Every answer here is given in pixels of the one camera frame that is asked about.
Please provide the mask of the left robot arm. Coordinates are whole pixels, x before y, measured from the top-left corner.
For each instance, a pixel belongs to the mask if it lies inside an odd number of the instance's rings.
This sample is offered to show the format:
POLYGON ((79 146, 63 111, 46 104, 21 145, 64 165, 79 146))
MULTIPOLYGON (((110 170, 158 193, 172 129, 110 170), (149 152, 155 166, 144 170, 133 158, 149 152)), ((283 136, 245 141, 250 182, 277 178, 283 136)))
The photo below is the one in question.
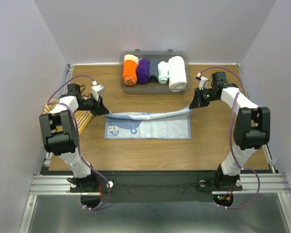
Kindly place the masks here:
POLYGON ((102 191, 98 174, 81 154, 80 133, 75 111, 89 111, 94 116, 107 115, 109 110, 103 105, 101 93, 104 87, 93 82, 92 94, 87 99, 81 95, 81 86, 75 83, 67 86, 67 93, 48 113, 39 116, 41 135, 47 152, 61 158, 73 172, 67 179, 73 188, 81 192, 102 191))

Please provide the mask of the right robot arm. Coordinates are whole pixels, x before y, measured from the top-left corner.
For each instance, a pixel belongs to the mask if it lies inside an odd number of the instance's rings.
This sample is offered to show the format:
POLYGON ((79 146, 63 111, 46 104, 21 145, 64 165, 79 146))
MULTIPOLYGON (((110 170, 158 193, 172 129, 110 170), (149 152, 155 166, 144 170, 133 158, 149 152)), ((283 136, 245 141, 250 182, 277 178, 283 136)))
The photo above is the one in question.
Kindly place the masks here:
POLYGON ((217 191, 240 187, 240 172, 244 170, 245 163, 270 140, 270 109, 250 101, 240 87, 227 81, 225 72, 215 72, 211 79, 198 73, 196 79, 199 87, 194 90, 190 109, 207 107, 210 102, 221 100, 232 110, 230 153, 214 175, 199 178, 199 188, 203 191, 217 191))

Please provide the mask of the light blue towel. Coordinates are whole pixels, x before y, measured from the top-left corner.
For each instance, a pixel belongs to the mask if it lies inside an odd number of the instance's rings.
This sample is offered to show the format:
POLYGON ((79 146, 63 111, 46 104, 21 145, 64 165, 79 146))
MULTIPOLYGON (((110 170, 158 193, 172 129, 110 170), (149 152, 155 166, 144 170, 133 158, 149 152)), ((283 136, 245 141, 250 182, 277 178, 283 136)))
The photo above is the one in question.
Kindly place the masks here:
POLYGON ((106 115, 106 139, 191 139, 189 107, 167 113, 114 113, 106 115))

